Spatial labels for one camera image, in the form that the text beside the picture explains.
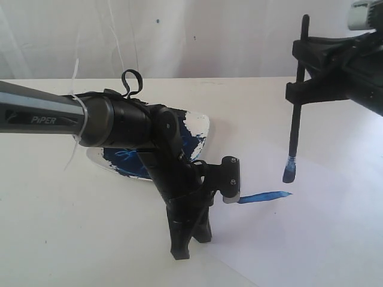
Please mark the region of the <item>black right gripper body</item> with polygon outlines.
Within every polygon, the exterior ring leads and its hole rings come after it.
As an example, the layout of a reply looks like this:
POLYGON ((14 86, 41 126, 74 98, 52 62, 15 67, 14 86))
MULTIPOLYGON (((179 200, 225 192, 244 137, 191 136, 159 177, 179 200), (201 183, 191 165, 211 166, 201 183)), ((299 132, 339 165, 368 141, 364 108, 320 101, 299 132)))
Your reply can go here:
POLYGON ((382 115, 382 32, 354 38, 342 64, 346 74, 347 97, 382 115))

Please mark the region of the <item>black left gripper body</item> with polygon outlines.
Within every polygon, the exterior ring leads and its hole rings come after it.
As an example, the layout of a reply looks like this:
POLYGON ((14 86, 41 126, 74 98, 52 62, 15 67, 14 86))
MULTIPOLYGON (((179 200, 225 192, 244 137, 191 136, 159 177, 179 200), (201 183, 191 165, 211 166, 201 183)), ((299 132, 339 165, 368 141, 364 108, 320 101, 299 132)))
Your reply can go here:
POLYGON ((163 199, 170 230, 210 230, 209 208, 214 191, 205 184, 166 182, 163 199))

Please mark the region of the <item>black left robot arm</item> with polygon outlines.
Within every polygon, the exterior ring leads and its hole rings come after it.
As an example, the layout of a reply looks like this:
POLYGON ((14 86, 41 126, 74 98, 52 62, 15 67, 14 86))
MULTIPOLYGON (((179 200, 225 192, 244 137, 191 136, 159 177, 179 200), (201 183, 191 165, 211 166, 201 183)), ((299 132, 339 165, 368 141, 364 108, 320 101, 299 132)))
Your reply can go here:
POLYGON ((1 132, 73 135, 91 160, 123 176, 153 181, 166 205, 175 259, 189 242, 212 238, 205 163, 198 160, 209 117, 149 104, 133 91, 63 95, 1 83, 1 132))

